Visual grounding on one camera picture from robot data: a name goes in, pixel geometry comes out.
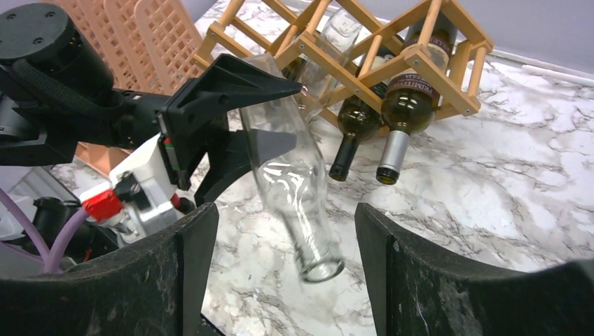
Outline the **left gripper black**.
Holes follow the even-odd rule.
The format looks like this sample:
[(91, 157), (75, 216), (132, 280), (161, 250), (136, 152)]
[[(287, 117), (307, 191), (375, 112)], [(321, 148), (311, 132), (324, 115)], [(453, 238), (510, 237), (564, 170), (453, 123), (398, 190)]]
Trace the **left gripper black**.
[(289, 97), (301, 84), (224, 54), (189, 78), (156, 114), (158, 148), (171, 184), (189, 190), (191, 175), (207, 152), (209, 170), (194, 193), (199, 207), (268, 160), (296, 148), (297, 136), (261, 129), (228, 131), (229, 111)]

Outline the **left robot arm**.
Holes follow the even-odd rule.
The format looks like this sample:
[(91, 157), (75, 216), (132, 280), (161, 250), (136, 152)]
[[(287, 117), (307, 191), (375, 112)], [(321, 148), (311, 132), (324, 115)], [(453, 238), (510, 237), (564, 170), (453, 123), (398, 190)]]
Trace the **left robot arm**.
[(226, 183), (247, 173), (230, 158), (226, 115), (301, 91), (229, 54), (218, 56), (172, 95), (116, 89), (113, 74), (67, 12), (29, 3), (1, 14), (1, 164), (71, 162), (78, 143), (139, 152), (152, 137), (165, 156), (166, 181), (188, 190), (205, 154), (216, 156)]

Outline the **tall clear glass bottle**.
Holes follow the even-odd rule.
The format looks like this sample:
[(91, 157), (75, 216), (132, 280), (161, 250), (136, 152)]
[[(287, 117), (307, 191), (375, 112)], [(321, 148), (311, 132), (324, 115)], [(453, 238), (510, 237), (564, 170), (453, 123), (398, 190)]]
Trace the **tall clear glass bottle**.
[(305, 121), (310, 121), (322, 112), (329, 101), (327, 94), (338, 84), (332, 74), (336, 68), (328, 63), (345, 66), (361, 30), (362, 24), (344, 8), (338, 9), (326, 21), (320, 39), (315, 42), (320, 52), (306, 60), (297, 77), (303, 85), (298, 103)]

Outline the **green wine bottle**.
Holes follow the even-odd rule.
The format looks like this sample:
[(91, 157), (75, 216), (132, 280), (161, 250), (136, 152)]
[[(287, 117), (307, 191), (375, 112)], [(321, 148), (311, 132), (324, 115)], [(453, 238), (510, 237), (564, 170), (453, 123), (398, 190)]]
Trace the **green wine bottle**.
[[(373, 58), (371, 69), (383, 65), (395, 57), (395, 54), (385, 46), (380, 46)], [(384, 99), (390, 79), (384, 80), (370, 87), (379, 98)], [(361, 142), (371, 139), (382, 126), (380, 114), (376, 113), (362, 99), (356, 95), (347, 98), (338, 113), (338, 128), (343, 134), (343, 140), (336, 153), (335, 160), (329, 170), (329, 176), (339, 182), (347, 179), (350, 166)]]
[[(439, 14), (429, 39), (430, 59), (446, 72), (458, 30), (449, 19)], [(376, 179), (394, 185), (412, 135), (428, 128), (435, 116), (440, 94), (416, 71), (402, 71), (391, 79), (382, 101), (381, 117), (390, 129), (376, 170)]]

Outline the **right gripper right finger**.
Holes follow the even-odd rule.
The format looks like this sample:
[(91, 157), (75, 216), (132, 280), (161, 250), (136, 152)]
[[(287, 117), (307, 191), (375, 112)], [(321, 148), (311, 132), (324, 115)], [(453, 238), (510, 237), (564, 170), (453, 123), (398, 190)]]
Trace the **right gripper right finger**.
[(593, 261), (519, 272), (472, 260), (367, 203), (354, 222), (378, 335), (592, 335)]

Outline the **clear round glass bottle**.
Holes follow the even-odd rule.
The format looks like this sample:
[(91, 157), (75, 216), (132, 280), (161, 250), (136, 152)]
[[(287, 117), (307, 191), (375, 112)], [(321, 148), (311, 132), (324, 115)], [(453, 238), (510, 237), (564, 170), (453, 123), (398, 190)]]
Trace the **clear round glass bottle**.
[(295, 96), (240, 108), (254, 179), (269, 213), (285, 225), (301, 281), (328, 281), (344, 258), (326, 212), (326, 167)]

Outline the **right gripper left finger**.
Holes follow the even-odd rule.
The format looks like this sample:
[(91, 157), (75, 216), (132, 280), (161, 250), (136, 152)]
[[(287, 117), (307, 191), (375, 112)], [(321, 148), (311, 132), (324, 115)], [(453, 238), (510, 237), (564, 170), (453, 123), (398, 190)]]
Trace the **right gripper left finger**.
[(201, 314), (219, 211), (61, 274), (1, 280), (2, 335), (218, 335)]

